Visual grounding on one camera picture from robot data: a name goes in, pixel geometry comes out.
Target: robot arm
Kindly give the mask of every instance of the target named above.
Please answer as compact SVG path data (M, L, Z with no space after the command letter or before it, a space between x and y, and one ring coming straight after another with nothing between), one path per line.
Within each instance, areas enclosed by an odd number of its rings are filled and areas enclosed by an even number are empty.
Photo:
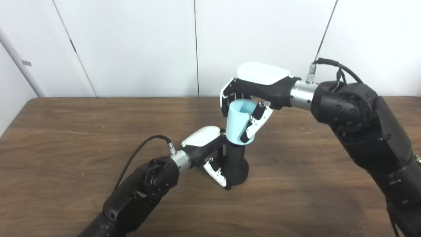
M339 67L337 81L313 83L316 64ZM342 70L357 83L341 82ZM410 139L384 99L355 73L332 60L312 63L307 78L302 81L273 66L244 64L238 78L221 91L222 113L227 116L228 106L238 94L262 98L270 109L287 106L309 110L318 122L329 125L355 164L374 179L386 197L392 222L407 237L421 236L421 159L413 154ZM266 120L259 122L260 128Z
M138 229L161 198L177 185L180 173L203 166L205 158L225 142L223 130L204 127L184 140L175 154L139 166L111 193L102 212L78 237L125 237Z
M249 62L241 65L238 78L231 79L221 90L220 106L224 117L228 116L229 105L236 99L259 97L241 141L246 143L259 131L271 116L273 110L282 107L298 107L309 110L316 84L308 84L295 77L288 70Z

